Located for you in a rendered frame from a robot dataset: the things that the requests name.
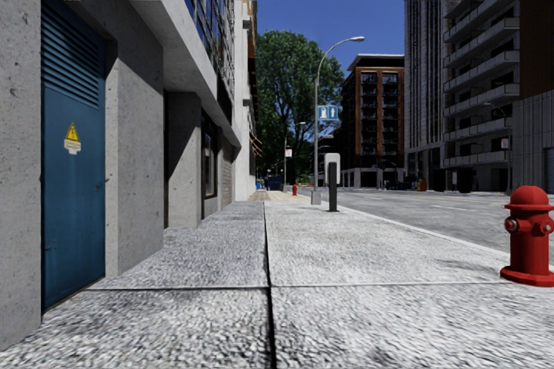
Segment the white building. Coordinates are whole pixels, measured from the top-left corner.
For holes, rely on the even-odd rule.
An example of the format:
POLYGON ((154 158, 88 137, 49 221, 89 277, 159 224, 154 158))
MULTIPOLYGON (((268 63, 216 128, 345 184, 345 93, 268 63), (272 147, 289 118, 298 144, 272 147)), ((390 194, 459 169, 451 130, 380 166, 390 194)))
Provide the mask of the white building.
POLYGON ((233 200, 246 201, 255 192, 255 160, 261 154, 256 134, 259 102, 256 73, 257 0, 235 0, 234 118, 240 149, 233 166, 233 200))

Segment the trees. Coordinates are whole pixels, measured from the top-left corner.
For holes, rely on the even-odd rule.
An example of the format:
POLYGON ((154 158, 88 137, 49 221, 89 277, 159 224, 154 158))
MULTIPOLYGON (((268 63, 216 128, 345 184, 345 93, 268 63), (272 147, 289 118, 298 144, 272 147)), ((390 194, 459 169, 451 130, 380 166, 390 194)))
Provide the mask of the trees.
MULTIPOLYGON (((291 184, 313 173, 314 80, 323 54, 316 42, 299 33, 271 30, 257 38, 256 133, 262 143, 262 157, 257 161, 261 175, 268 170, 283 173, 285 133, 286 182, 291 184), (306 124, 294 126, 302 121, 306 124)), ((343 81, 339 61, 328 57, 320 70, 318 103, 340 104, 343 81)))

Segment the red brick building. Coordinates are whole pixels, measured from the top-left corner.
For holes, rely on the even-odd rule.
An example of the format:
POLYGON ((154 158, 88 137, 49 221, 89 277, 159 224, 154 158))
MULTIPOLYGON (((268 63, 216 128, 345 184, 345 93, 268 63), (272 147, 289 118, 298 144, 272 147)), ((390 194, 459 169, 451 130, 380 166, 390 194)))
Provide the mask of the red brick building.
POLYGON ((404 56, 358 54, 342 85, 341 186, 389 189, 404 180, 404 56))

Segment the glass tower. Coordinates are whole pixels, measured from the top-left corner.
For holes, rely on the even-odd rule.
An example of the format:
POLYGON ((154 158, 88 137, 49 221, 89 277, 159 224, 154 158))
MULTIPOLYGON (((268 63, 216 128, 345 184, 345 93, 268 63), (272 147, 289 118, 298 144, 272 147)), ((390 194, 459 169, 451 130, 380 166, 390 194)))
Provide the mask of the glass tower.
POLYGON ((404 149, 408 175, 446 189, 442 169, 443 0, 405 0, 404 149))

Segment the pale concrete building with balconies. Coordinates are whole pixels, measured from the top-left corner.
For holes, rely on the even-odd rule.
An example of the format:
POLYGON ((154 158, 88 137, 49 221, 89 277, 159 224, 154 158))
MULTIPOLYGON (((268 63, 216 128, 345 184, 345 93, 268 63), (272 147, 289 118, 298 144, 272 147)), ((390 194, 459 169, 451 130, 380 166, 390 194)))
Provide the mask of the pale concrete building with balconies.
POLYGON ((442 167, 461 192, 504 191, 515 103, 554 89, 554 0, 447 0, 442 167))

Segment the grey panelled building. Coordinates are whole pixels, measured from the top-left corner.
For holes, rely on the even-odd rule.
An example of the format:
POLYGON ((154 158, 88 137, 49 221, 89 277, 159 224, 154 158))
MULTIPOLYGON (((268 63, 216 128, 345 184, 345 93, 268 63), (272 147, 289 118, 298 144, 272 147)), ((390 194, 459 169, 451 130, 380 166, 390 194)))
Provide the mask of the grey panelled building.
POLYGON ((554 194, 554 90, 516 102, 512 119, 512 187, 554 194))

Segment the white box on a post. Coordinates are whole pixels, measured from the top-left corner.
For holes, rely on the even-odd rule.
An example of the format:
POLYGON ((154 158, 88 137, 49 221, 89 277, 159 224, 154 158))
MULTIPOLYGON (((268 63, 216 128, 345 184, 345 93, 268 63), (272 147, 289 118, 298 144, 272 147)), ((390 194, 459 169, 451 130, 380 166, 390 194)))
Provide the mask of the white box on a post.
POLYGON ((340 154, 325 154, 325 183, 329 186, 329 211, 337 212, 338 184, 340 182, 340 154))

